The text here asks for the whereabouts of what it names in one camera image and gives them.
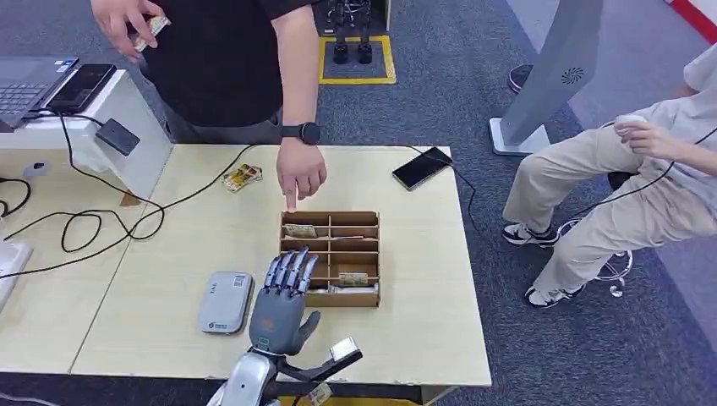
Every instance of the robotic finger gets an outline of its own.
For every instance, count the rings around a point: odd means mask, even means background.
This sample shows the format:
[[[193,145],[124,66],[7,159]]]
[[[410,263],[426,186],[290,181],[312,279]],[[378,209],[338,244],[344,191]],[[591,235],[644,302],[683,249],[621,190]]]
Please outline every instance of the robotic finger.
[[[301,281],[298,283],[298,294],[305,294],[309,290],[309,283],[311,282],[311,273],[314,271],[316,261],[319,259],[318,255],[312,255],[308,261],[306,261],[306,267],[304,268],[304,274],[301,277]]]
[[[279,266],[279,260],[281,256],[274,258],[269,265],[269,269],[266,271],[266,279],[264,280],[264,288],[271,288],[274,283],[274,277],[276,276],[276,267]]]
[[[296,255],[296,259],[293,260],[292,264],[292,270],[289,274],[289,278],[287,279],[286,288],[289,289],[291,294],[293,294],[293,291],[296,289],[294,285],[296,285],[296,280],[298,278],[298,273],[301,270],[301,263],[304,262],[304,257],[309,252],[309,246],[305,245],[299,252],[298,255]]]
[[[286,254],[282,256],[282,261],[279,263],[279,269],[276,272],[276,280],[274,281],[273,286],[275,288],[278,288],[277,292],[281,292],[282,286],[284,284],[284,278],[287,275],[287,268],[289,266],[289,262],[291,262],[291,259],[296,251],[289,251]]]

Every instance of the red wall stripe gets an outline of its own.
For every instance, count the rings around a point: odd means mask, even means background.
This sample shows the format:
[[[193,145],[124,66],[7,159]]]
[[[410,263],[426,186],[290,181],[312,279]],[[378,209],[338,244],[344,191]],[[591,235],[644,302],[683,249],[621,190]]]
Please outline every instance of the red wall stripe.
[[[717,25],[689,0],[675,0],[671,7],[687,20],[710,43],[717,43]]]

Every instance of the person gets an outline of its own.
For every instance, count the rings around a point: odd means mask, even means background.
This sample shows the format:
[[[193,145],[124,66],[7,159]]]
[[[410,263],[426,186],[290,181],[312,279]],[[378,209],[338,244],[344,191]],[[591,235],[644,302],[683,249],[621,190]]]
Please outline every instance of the person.
[[[128,25],[149,45],[143,56],[173,141],[280,145],[276,172],[289,211],[326,181],[313,1],[90,0],[123,55],[140,60]],[[171,24],[157,39],[143,14]]]
[[[521,162],[503,211],[513,224],[502,235],[513,244],[554,246],[525,293],[531,305],[575,298],[615,253],[717,234],[717,45],[689,63],[684,78],[681,97],[634,113],[647,123],[587,130]],[[595,207],[564,236],[550,229],[554,208],[578,182],[635,173],[617,197],[656,180],[672,162],[660,181]]]

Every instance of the wristwatch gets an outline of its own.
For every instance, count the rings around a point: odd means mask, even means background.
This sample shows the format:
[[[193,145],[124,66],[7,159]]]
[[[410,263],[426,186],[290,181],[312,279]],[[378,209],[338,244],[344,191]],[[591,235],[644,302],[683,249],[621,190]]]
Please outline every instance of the wristwatch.
[[[318,145],[321,141],[321,128],[317,123],[285,125],[282,127],[282,138],[298,138],[306,145]]]

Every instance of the black shoe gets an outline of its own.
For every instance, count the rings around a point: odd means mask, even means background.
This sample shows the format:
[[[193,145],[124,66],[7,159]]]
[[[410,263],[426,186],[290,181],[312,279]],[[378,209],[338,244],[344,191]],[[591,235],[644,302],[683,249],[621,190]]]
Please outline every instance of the black shoe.
[[[343,65],[348,63],[348,45],[335,45],[334,46],[334,63]]]
[[[373,49],[371,44],[359,44],[358,45],[358,63],[368,65],[374,59]]]
[[[520,93],[520,90],[525,86],[525,82],[528,81],[530,73],[533,72],[533,65],[525,64],[514,68],[508,75],[508,87],[516,93]]]
[[[563,300],[575,299],[579,294],[585,290],[585,285],[581,286],[577,290],[568,292],[565,289],[555,289],[549,292],[540,292],[534,287],[530,287],[525,293],[525,299],[528,300],[533,307],[540,309],[548,309],[560,303]]]
[[[525,224],[510,224],[503,228],[503,238],[515,245],[537,244],[540,248],[549,248],[555,245],[560,236],[552,230],[538,234]]]

